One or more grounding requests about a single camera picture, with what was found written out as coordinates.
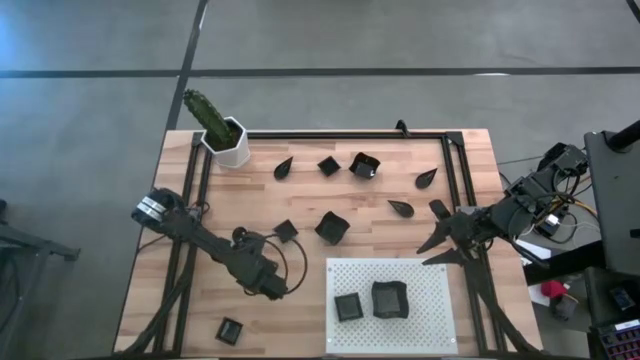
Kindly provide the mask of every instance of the pegboard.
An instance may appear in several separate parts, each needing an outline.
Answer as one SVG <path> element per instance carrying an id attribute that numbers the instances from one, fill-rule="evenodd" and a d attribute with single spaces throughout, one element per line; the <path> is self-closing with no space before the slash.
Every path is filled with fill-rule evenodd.
<path id="1" fill-rule="evenodd" d="M 327 354 L 457 354 L 445 265 L 421 259 L 327 259 Z M 373 316 L 374 281 L 407 284 L 408 319 Z M 364 318 L 340 323 L 335 296 L 357 292 Z"/>

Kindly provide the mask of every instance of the concrete floor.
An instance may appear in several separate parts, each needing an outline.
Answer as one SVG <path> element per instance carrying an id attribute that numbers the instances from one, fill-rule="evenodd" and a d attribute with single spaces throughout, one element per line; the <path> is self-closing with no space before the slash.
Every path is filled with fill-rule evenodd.
<path id="1" fill-rule="evenodd" d="M 197 6 L 4 0 L 0 71 L 179 70 Z M 638 36 L 624 0 L 212 0 L 193 68 L 639 66 Z M 106 355 L 140 232 L 129 213 L 152 183 L 177 80 L 42 74 L 0 79 L 0 197 L 15 227 L 82 254 L 48 265 L 14 358 Z M 499 162 L 558 141 L 582 145 L 585 132 L 640 114 L 638 74 L 198 78 L 188 87 L 249 129 L 390 128 L 397 119 L 488 128 Z M 197 128 L 185 111 L 177 127 Z M 533 166 L 502 170 L 515 179 Z M 568 246 L 596 237 L 584 231 Z M 562 346 L 573 332 L 540 320 L 545 347 L 586 354 L 579 340 Z"/>

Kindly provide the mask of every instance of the wooden tabletop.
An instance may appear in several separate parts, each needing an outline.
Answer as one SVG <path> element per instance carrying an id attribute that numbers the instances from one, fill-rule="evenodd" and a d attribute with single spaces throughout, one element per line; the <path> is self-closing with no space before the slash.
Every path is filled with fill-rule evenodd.
<path id="1" fill-rule="evenodd" d="M 502 187 L 489 133 L 482 129 L 463 130 L 463 134 L 478 204 L 490 205 L 502 198 Z M 191 138 L 191 131 L 167 133 L 156 187 L 182 191 Z M 439 141 L 251 140 L 250 146 L 251 160 L 241 169 L 212 166 L 207 186 L 211 211 L 205 215 L 203 225 L 218 236 L 231 238 L 231 231 L 237 226 L 270 234 L 273 227 L 290 219 L 299 231 L 297 239 L 309 255 L 309 272 L 298 291 L 272 302 L 263 296 L 246 296 L 224 266 L 199 251 L 183 356 L 322 356 L 325 354 L 326 258 L 426 258 L 451 246 L 447 241 L 426 256 L 416 255 L 416 249 L 435 227 L 435 217 L 429 211 L 428 203 L 441 199 L 451 208 Z M 455 162 L 458 158 L 456 150 L 455 147 L 451 149 Z M 382 163 L 370 181 L 359 181 L 347 169 L 360 151 Z M 338 161 L 342 170 L 326 178 L 316 164 L 329 155 Z M 294 156 L 291 173 L 285 180 L 276 181 L 274 168 L 290 156 Z M 203 158 L 200 153 L 190 202 L 194 201 L 198 189 Z M 460 167 L 457 162 L 455 165 L 461 200 L 465 204 Z M 431 186 L 418 190 L 414 185 L 416 176 L 436 167 L 438 171 Z M 387 200 L 410 203 L 415 208 L 414 217 L 399 217 Z M 328 245 L 313 230 L 330 210 L 351 224 L 337 246 Z M 157 236 L 145 230 L 141 244 Z M 134 341 L 160 305 L 170 245 L 170 240 L 162 240 L 137 256 L 116 350 L 122 350 Z M 288 259 L 291 287 L 301 275 L 302 258 L 293 244 L 280 248 Z M 269 247 L 265 248 L 264 254 L 280 261 L 278 254 Z M 500 240 L 495 242 L 489 254 L 501 307 L 527 340 L 541 348 L 518 255 Z M 463 271 L 450 265 L 448 277 L 460 355 L 475 355 L 477 349 Z M 168 339 L 173 338 L 175 311 L 172 315 Z M 484 315 L 487 337 L 492 343 L 486 311 Z M 235 347 L 215 340 L 223 317 L 244 324 Z"/>

